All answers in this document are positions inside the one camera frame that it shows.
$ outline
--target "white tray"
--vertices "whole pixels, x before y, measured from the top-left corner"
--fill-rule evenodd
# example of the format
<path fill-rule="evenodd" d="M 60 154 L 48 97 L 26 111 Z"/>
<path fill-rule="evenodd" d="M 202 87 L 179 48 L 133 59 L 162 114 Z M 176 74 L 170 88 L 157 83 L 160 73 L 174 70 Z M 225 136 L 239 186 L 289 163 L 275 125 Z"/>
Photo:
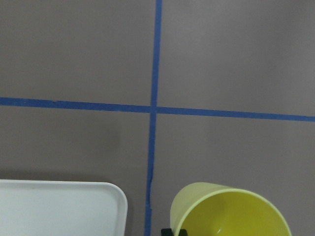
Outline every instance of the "white tray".
<path fill-rule="evenodd" d="M 126 216 L 110 183 L 0 180 L 0 236 L 123 236 Z"/>

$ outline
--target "yellow plastic cup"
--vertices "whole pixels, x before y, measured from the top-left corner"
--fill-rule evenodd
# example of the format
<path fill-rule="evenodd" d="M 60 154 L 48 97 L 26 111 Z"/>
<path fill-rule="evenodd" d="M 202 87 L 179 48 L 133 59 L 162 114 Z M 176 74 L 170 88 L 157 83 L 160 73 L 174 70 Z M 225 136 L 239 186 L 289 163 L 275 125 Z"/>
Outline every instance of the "yellow plastic cup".
<path fill-rule="evenodd" d="M 183 188 L 171 207 L 174 236 L 291 236 L 284 217 L 262 196 L 213 183 Z"/>

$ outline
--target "cup rim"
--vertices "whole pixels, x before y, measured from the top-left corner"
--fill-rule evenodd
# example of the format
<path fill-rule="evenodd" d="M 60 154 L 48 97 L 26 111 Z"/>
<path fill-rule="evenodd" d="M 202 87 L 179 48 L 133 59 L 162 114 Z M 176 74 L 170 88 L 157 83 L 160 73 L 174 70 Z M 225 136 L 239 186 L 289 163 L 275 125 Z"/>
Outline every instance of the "cup rim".
<path fill-rule="evenodd" d="M 251 192 L 249 190 L 245 190 L 245 189 L 239 189 L 239 188 L 228 188 L 228 189 L 220 189 L 220 190 L 215 190 L 211 193 L 205 194 L 203 195 L 201 198 L 199 198 L 197 201 L 195 201 L 191 206 L 189 206 L 189 208 L 185 211 L 185 213 L 183 214 L 183 216 L 181 217 L 179 224 L 177 225 L 175 232 L 174 232 L 174 236 L 178 236 L 179 235 L 179 231 L 185 221 L 185 219 L 187 218 L 187 216 L 189 215 L 189 213 L 197 206 L 199 205 L 202 201 L 206 200 L 209 197 L 218 195 L 218 194 L 222 194 L 222 193 L 245 193 L 245 194 L 249 194 L 251 196 L 254 196 L 260 200 L 262 200 L 263 202 L 267 203 L 277 214 L 278 216 L 281 218 L 285 228 L 288 231 L 288 236 L 292 236 L 291 234 L 291 230 L 289 228 L 289 225 L 287 224 L 284 216 L 281 214 L 281 212 L 267 199 L 265 199 L 264 197 L 260 196 L 257 193 Z"/>

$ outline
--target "gray surface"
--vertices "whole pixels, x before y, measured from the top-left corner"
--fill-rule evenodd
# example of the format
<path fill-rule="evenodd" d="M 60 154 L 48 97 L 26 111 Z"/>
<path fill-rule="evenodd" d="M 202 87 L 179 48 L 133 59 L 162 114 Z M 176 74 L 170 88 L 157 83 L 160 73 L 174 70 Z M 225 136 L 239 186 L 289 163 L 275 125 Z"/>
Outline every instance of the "gray surface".
<path fill-rule="evenodd" d="M 0 178 L 111 182 L 142 235 L 148 114 L 0 107 Z"/>
<path fill-rule="evenodd" d="M 158 115 L 151 235 L 169 227 L 176 193 L 200 181 L 261 194 L 292 235 L 313 235 L 314 138 L 312 122 Z"/>
<path fill-rule="evenodd" d="M 163 1 L 158 105 L 315 115 L 315 1 Z M 155 1 L 0 0 L 0 96 L 149 105 Z M 0 178 L 108 181 L 142 235 L 148 114 L 0 107 Z M 158 115 L 152 236 L 175 194 L 256 191 L 315 227 L 314 123 Z"/>
<path fill-rule="evenodd" d="M 315 1 L 163 2 L 158 105 L 315 115 Z"/>
<path fill-rule="evenodd" d="M 0 96 L 149 105 L 154 1 L 0 1 Z"/>

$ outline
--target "blue tape line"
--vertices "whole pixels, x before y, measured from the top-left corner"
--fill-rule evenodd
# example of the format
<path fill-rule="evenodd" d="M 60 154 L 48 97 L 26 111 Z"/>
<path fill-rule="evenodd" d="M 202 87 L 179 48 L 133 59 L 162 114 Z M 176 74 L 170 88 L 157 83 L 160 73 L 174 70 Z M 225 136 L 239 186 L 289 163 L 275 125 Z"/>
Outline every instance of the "blue tape line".
<path fill-rule="evenodd" d="M 0 105 L 18 106 L 18 107 L 94 110 L 94 111 L 115 111 L 115 112 L 137 112 L 137 113 L 150 112 L 149 106 L 91 103 L 91 102 L 51 101 L 51 100 L 9 98 L 9 97 L 0 97 Z"/>
<path fill-rule="evenodd" d="M 160 38 L 161 38 L 162 0 L 156 0 L 156 13 L 155 14 L 156 15 L 155 15 L 155 32 L 154 32 L 154 47 L 153 47 L 150 132 L 149 132 L 147 193 L 146 193 L 144 236 L 150 236 L 151 234 L 152 208 L 151 208 L 150 198 L 151 198 L 151 186 L 152 186 L 153 169 L 154 169 L 154 152 L 155 152 L 156 124 L 157 124 L 158 67 L 159 67 Z"/>
<path fill-rule="evenodd" d="M 190 108 L 157 107 L 157 113 L 159 113 L 159 114 L 173 114 L 173 115 L 208 116 L 208 117 L 277 119 L 277 120 L 296 120 L 296 121 L 315 122 L 315 117 L 308 117 L 308 116 L 282 115 L 282 114 L 270 114 L 270 113 L 255 113 L 255 112 L 203 110 L 203 109 L 190 109 Z"/>

